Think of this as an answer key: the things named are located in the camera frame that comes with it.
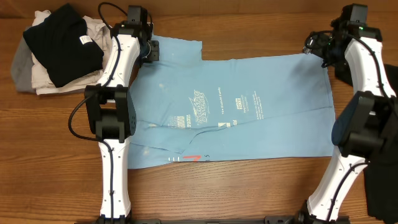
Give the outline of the light blue t-shirt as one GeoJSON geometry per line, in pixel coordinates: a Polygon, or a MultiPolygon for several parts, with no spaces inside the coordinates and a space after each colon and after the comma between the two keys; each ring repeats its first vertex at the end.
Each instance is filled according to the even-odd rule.
{"type": "Polygon", "coordinates": [[[335,109],[314,55],[203,60],[202,43],[159,37],[130,94],[130,169],[172,162],[325,157],[335,109]]]}

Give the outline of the black shirt on right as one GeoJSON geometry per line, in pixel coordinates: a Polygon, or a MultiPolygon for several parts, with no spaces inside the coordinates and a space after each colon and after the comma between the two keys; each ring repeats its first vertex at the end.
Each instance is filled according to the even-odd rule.
{"type": "Polygon", "coordinates": [[[357,91],[336,120],[331,140],[342,156],[368,161],[368,215],[397,223],[397,98],[357,91]]]}

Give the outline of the folded grey garment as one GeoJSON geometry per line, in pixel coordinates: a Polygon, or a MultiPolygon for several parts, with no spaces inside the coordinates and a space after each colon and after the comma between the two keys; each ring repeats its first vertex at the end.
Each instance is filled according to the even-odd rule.
{"type": "Polygon", "coordinates": [[[32,52],[22,37],[11,66],[11,77],[19,92],[36,93],[32,88],[32,52]]]}

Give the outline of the folded black shirt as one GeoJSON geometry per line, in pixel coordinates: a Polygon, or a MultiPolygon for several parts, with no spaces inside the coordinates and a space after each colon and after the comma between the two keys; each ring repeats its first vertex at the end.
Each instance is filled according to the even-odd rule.
{"type": "Polygon", "coordinates": [[[86,21],[70,4],[24,31],[23,37],[57,88],[103,68],[103,51],[87,35],[86,21]]]}

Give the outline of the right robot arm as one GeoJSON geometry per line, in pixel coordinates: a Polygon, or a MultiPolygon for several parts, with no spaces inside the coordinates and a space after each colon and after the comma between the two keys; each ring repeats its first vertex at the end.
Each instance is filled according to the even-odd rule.
{"type": "Polygon", "coordinates": [[[366,23],[368,7],[350,4],[331,22],[331,30],[311,32],[303,52],[350,76],[354,95],[336,119],[333,155],[321,182],[286,223],[349,223],[339,216],[357,176],[390,149],[397,135],[397,97],[382,62],[382,35],[366,23]]]}

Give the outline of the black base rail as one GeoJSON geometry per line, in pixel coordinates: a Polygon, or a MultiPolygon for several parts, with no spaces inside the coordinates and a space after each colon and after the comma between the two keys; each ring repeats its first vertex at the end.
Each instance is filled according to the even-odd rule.
{"type": "Polygon", "coordinates": [[[133,220],[131,217],[127,218],[110,218],[99,217],[92,222],[76,222],[76,224],[294,224],[294,223],[327,223],[326,221],[309,218],[308,220],[300,219],[294,216],[268,216],[265,218],[255,219],[209,219],[209,220],[160,220],[160,219],[146,219],[133,220]]]}

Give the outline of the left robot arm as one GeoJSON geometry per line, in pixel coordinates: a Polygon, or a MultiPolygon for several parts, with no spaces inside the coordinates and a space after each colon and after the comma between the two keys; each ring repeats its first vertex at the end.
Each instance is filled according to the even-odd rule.
{"type": "Polygon", "coordinates": [[[102,158],[103,198],[97,223],[129,223],[127,155],[136,130],[136,112],[129,94],[131,74],[143,63],[159,59],[152,40],[153,22],[147,9],[129,6],[127,19],[111,28],[112,48],[102,77],[85,88],[90,130],[102,158]]]}

